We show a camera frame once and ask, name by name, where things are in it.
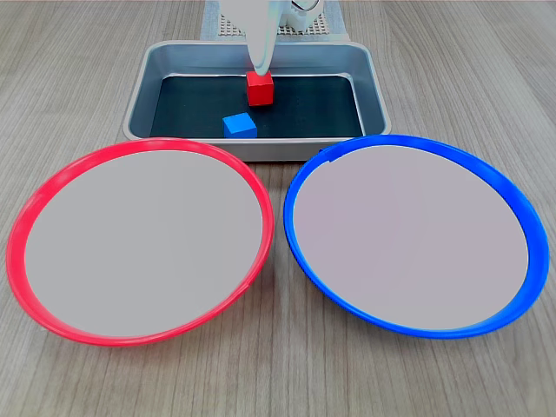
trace gray tray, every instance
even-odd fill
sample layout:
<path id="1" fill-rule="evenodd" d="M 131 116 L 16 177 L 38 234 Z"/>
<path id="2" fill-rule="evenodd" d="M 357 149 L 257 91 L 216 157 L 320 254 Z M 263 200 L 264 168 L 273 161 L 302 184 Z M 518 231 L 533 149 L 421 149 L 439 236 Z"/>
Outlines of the gray tray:
<path id="1" fill-rule="evenodd" d="M 167 41 L 151 46 L 143 59 L 129 102 L 124 134 L 130 140 L 151 137 L 164 79 L 172 76 L 245 76 L 251 68 L 247 46 L 243 42 Z M 277 43 L 270 71 L 273 77 L 341 76 L 348 79 L 361 133 L 389 133 L 390 121 L 370 53 L 364 46 L 350 42 Z M 187 137 L 223 148 L 246 162 L 306 161 L 319 150 L 351 138 Z"/>

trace wood grain surface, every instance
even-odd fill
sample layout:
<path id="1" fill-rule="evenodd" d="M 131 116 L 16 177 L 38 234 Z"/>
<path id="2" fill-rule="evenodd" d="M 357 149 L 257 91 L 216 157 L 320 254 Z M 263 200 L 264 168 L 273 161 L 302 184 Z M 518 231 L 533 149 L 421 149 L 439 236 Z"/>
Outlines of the wood grain surface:
<path id="1" fill-rule="evenodd" d="M 509 176 L 556 244 L 556 3 L 343 2 L 372 52 L 393 133 L 474 153 Z M 308 281 L 281 207 L 300 165 L 253 165 L 275 242 L 255 285 L 209 324 L 101 348 L 39 327 L 5 274 L 10 228 L 68 163 L 125 140 L 145 49 L 198 39 L 203 2 L 0 3 L 0 416 L 553 416 L 556 285 L 513 325 L 462 341 L 366 324 Z"/>

